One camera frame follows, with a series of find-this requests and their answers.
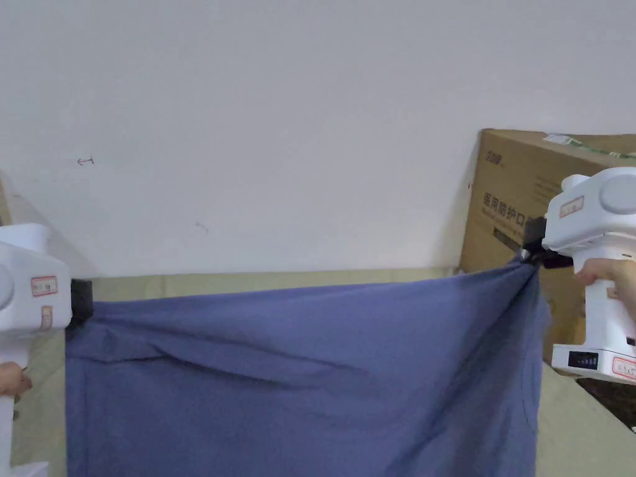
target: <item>blue cloth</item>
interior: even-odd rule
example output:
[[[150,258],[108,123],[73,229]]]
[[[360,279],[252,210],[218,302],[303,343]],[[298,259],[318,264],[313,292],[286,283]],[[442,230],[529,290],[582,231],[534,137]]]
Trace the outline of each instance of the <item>blue cloth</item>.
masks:
[[[67,343],[69,477],[533,476],[534,267],[96,303]]]

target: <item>sticker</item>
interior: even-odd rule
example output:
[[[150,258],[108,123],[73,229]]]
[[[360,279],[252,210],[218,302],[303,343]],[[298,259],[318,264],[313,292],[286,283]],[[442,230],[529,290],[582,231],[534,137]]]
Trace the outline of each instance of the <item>sticker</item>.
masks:
[[[555,144],[570,144],[574,138],[565,134],[548,134],[543,138],[544,141],[554,142]]]
[[[50,329],[53,326],[53,307],[42,307],[42,324],[40,329]]]
[[[53,295],[57,293],[57,278],[56,277],[32,278],[31,293],[33,296]]]
[[[636,380],[636,361],[615,357],[612,362],[612,371],[615,375]]]
[[[563,217],[567,217],[568,215],[571,215],[575,212],[583,210],[584,203],[585,203],[585,196],[581,195],[580,197],[577,197],[576,199],[571,200],[567,204],[563,204],[561,206],[561,211],[558,217],[562,219]]]

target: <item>white cylinder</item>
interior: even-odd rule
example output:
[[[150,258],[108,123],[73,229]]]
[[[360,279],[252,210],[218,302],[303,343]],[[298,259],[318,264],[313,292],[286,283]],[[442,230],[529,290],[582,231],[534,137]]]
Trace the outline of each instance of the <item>white cylinder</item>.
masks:
[[[583,181],[587,181],[589,179],[588,176],[582,176],[581,174],[574,174],[573,176],[566,177],[561,182],[561,190],[563,192],[581,184]]]
[[[0,227],[0,242],[48,254],[51,231],[41,224],[19,224]]]

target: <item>finger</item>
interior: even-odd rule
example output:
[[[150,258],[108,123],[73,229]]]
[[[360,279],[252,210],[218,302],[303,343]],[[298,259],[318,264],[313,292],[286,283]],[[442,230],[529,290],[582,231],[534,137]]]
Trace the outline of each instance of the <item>finger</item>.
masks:
[[[22,394],[23,392],[27,392],[31,388],[33,388],[33,383],[31,382],[31,379],[27,376],[24,376],[24,379],[22,379],[18,387],[15,389],[15,395],[19,395],[19,394]]]
[[[592,285],[596,280],[613,280],[617,260],[605,258],[592,258],[585,262],[585,265],[576,277],[585,286]]]

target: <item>red label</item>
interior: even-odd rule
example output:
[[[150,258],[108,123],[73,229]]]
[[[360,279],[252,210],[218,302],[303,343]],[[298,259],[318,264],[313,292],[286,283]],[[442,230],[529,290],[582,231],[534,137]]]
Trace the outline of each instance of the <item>red label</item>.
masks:
[[[574,200],[571,200],[567,204],[563,204],[561,206],[561,211],[559,212],[558,217],[562,219],[563,217],[567,217],[572,215],[575,212],[583,210],[583,205],[585,204],[585,196],[581,195]]]
[[[612,372],[615,375],[636,381],[636,361],[630,361],[629,359],[619,358],[617,356],[612,362]]]
[[[31,294],[33,296],[53,295],[57,293],[57,278],[35,277],[31,279]]]

